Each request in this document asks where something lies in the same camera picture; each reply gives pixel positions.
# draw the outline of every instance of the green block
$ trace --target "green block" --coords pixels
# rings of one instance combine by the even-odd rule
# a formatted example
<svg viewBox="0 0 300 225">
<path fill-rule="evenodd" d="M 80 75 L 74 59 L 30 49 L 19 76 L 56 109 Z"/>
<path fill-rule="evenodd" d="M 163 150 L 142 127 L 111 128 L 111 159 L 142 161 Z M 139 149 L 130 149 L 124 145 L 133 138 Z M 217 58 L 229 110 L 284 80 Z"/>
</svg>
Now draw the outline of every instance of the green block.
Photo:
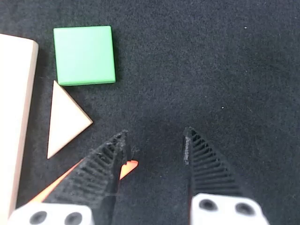
<svg viewBox="0 0 300 225">
<path fill-rule="evenodd" d="M 60 85 L 116 82 L 110 26 L 54 28 L 53 32 Z"/>
</svg>

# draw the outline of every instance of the building block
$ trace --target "building block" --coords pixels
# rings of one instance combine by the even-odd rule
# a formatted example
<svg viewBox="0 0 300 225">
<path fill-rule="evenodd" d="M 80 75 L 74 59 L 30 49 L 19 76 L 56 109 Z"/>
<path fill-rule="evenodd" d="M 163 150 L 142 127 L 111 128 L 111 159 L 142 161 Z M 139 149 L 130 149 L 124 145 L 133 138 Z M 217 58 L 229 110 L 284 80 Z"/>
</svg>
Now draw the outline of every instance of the building block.
<svg viewBox="0 0 300 225">
<path fill-rule="evenodd" d="M 54 28 L 59 85 L 114 83 L 110 26 Z"/>
<path fill-rule="evenodd" d="M 47 158 L 56 154 L 92 123 L 72 97 L 54 81 Z"/>
<path fill-rule="evenodd" d="M 35 41 L 0 34 L 0 224 L 15 209 L 38 57 Z"/>
</svg>

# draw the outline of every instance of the black fabric surface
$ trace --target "black fabric surface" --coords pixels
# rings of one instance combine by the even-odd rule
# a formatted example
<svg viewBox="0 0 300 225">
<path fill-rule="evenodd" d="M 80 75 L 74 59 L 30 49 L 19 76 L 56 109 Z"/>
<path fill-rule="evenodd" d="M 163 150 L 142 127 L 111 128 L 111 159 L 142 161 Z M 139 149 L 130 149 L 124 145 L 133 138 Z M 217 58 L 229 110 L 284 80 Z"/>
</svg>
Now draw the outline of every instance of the black fabric surface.
<svg viewBox="0 0 300 225">
<path fill-rule="evenodd" d="M 18 206 L 128 129 L 140 164 L 120 184 L 113 224 L 187 224 L 181 144 L 193 126 L 272 225 L 299 224 L 299 9 L 291 0 L 1 0 L 0 32 L 40 47 Z M 94 25 L 112 26 L 117 82 L 66 88 L 94 124 L 46 160 L 53 28 Z"/>
</svg>

